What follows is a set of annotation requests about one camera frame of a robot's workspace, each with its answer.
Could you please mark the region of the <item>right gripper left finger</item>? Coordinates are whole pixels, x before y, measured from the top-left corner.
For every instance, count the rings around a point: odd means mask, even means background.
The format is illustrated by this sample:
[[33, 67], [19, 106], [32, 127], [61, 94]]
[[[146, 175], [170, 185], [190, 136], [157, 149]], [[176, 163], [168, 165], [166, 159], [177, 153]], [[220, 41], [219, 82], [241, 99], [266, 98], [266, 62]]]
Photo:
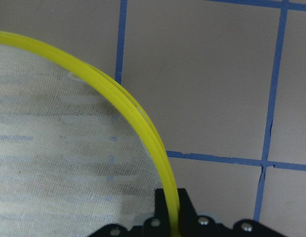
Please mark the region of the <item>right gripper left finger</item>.
[[154, 217], [162, 222], [169, 222], [168, 208], [163, 189], [156, 189], [154, 191]]

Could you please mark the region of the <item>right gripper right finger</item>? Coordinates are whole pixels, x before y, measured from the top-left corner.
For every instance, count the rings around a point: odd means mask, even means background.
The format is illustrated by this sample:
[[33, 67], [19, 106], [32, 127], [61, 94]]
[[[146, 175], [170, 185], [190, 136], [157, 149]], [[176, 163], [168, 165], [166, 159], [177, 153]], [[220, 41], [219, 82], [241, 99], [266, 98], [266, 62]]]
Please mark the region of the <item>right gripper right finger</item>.
[[179, 188], [179, 222], [196, 222], [197, 212], [186, 189]]

